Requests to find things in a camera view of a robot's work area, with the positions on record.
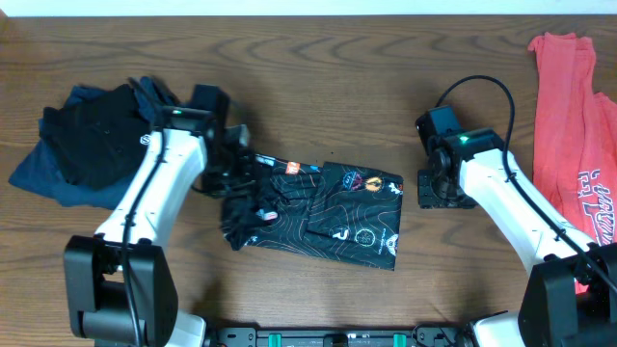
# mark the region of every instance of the white wall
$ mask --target white wall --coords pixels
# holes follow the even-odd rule
[[[617,0],[0,0],[8,16],[617,13]]]

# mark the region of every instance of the blue cloth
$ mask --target blue cloth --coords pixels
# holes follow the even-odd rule
[[[140,83],[150,96],[157,99],[168,98],[162,100],[165,103],[173,102],[169,96],[158,93],[158,89],[148,77],[143,77]],[[75,86],[65,102],[65,107],[94,100],[104,93],[107,92],[98,88]],[[155,110],[143,95],[135,93],[135,96],[140,105],[140,115],[145,120],[152,122],[156,115]],[[39,120],[39,129],[42,126],[44,124],[42,120]],[[60,173],[50,148],[45,142],[39,141],[33,151],[17,166],[17,169],[9,178],[9,183],[17,188],[55,199],[65,207],[90,205],[113,210],[122,200],[134,176],[135,174],[130,174],[99,190],[94,190],[85,185],[68,184]]]

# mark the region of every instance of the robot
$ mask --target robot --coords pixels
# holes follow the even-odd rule
[[[505,86],[511,106],[505,142],[489,128],[464,130],[452,109],[441,106],[458,84],[491,80],[485,77],[459,81],[417,120],[430,166],[418,172],[418,202],[423,208],[479,204],[488,212],[529,274],[519,312],[480,317],[464,327],[268,331],[215,330],[201,317],[178,310],[164,250],[192,183],[202,175],[202,189],[213,197],[255,183],[246,169],[255,160],[247,150],[248,130],[225,129],[229,100],[220,92],[221,107],[214,111],[159,106],[162,120],[121,203],[94,237],[73,236],[68,242],[64,257],[73,334],[99,346],[617,345],[617,245],[599,247],[524,176],[508,151],[514,103]],[[105,279],[120,270],[124,283]],[[575,293],[575,280],[588,285],[586,293]]]

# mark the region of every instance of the folded black cloth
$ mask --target folded black cloth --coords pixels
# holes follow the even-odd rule
[[[226,199],[223,233],[235,250],[259,246],[393,270],[403,178],[258,155],[257,187]]]
[[[92,101],[43,110],[40,137],[67,183],[98,190],[139,168],[150,125],[138,109],[132,89],[122,85]]]

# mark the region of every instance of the wooden table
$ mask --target wooden table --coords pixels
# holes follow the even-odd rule
[[[518,115],[512,150],[531,175],[537,94],[530,40],[593,38],[594,86],[617,99],[617,17],[374,16],[10,19],[0,40],[0,345],[81,346],[70,334],[62,264],[73,234],[109,211],[62,208],[7,183],[39,139],[44,106],[70,88],[155,74],[180,98],[221,86],[249,111],[255,147],[405,177],[396,271],[261,248],[230,249],[220,202],[189,193],[167,250],[182,308],[262,327],[407,327],[518,309],[523,266],[481,208],[420,210],[425,155],[414,122],[459,78],[493,75]],[[467,128],[504,134],[505,97],[471,82],[451,97]]]

